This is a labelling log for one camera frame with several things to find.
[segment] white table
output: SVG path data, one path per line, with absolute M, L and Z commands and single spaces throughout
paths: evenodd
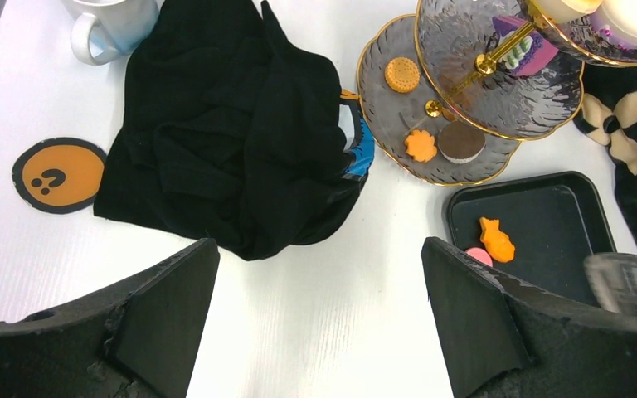
M 289 39 L 335 63 L 355 90 L 357 59 L 416 0 L 272 0 Z M 16 193 L 11 166 L 34 143 L 79 137 L 109 148 L 123 117 L 125 60 L 81 64 L 57 0 L 7 0 L 0 20 L 0 320 L 76 299 L 190 244 L 161 231 L 54 216 Z M 619 251 L 636 253 L 613 197 L 605 149 L 568 125 L 525 143 L 495 181 L 577 170 L 599 190 Z M 246 263 L 221 251 L 190 397 L 451 396 L 421 266 L 445 237 L 434 187 L 381 151 L 343 227 L 310 247 Z

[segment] black and beige bow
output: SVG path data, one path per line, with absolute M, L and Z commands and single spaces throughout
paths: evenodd
M 613 159 L 625 163 L 629 171 L 637 175 L 637 143 L 624 133 L 637 122 L 637 91 L 625 95 L 616 103 L 614 111 L 594 95 L 585 94 L 581 113 L 577 127 L 587 137 L 607 146 Z

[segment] toy cake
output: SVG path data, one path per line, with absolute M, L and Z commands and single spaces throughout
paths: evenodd
M 516 17 L 494 17 L 494 30 L 499 34 L 501 44 L 522 24 L 523 19 Z M 546 41 L 540 33 L 526 36 L 512 50 L 504 55 L 502 67 L 514 76 L 535 75 L 548 65 L 556 56 L 558 49 Z
M 539 11 L 555 23 L 567 23 L 592 14 L 602 4 L 602 0 L 534 0 L 533 2 Z
M 605 0 L 590 15 L 590 24 L 609 43 L 637 49 L 637 0 Z

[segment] glass plate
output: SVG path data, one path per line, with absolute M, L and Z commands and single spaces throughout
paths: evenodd
M 523 19 L 517 0 L 420 0 L 415 36 L 421 65 L 440 102 L 461 119 L 504 138 L 544 138 L 581 106 L 584 64 L 565 52 L 536 75 L 497 71 L 458 95 L 446 94 L 473 70 L 475 57 L 494 48 L 496 16 Z
M 399 94 L 389 88 L 384 68 L 399 56 L 418 63 L 413 15 L 398 17 L 385 25 L 367 44 L 358 63 L 360 105 L 380 147 L 411 174 L 437 185 L 476 184 L 497 177 L 506 168 L 519 141 L 485 134 L 482 153 L 472 162 L 460 165 L 447 161 L 440 154 L 425 163 L 416 162 L 406 154 L 404 139 L 411 128 L 425 129 L 437 135 L 449 122 L 442 117 L 433 119 L 426 116 L 425 103 L 435 98 L 435 92 L 424 76 L 419 86 L 409 94 Z
M 611 45 L 590 26 L 588 16 L 556 25 L 533 6 L 531 0 L 518 0 L 527 18 L 541 35 L 580 61 L 599 66 L 637 66 L 637 50 L 621 50 Z

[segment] orange flower-shaped cookie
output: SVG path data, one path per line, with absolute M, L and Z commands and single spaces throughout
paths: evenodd
M 428 162 L 438 151 L 435 148 L 435 138 L 426 130 L 414 130 L 404 140 L 406 154 L 417 162 Z

